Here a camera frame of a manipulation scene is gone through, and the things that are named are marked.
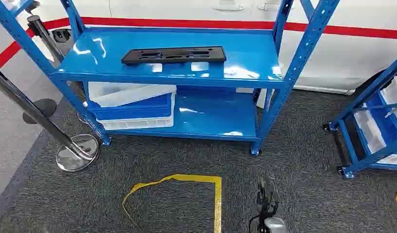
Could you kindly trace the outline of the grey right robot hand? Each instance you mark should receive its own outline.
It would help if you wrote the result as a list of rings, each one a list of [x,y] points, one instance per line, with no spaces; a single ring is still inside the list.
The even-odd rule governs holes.
[[[264,220],[273,217],[279,206],[279,197],[275,186],[275,178],[268,176],[261,178],[258,181],[258,190],[256,198],[256,209],[258,212],[258,219],[260,223]]]

